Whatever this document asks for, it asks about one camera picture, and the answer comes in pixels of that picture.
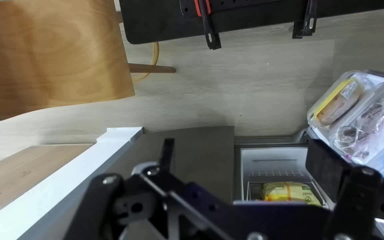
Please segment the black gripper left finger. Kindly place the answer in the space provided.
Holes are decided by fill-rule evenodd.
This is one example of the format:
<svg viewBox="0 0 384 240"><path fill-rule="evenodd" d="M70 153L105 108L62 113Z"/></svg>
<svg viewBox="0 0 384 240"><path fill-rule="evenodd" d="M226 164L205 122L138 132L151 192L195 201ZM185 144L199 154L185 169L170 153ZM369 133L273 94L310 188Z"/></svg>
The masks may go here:
<svg viewBox="0 0 384 240"><path fill-rule="evenodd" d="M165 138L155 164L127 178L93 177L62 240L118 240L129 224L143 220L166 240L187 240L187 220L169 196L177 184L169 173L173 149L174 140Z"/></svg>

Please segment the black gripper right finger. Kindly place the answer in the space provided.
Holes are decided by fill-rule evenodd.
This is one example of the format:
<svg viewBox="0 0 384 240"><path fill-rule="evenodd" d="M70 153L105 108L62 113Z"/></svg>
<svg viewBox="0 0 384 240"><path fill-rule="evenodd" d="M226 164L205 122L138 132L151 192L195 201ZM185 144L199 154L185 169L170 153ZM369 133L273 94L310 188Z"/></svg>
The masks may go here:
<svg viewBox="0 0 384 240"><path fill-rule="evenodd" d="M307 140L305 168L334 202L323 228L326 240L384 240L384 177L349 164L321 140Z"/></svg>

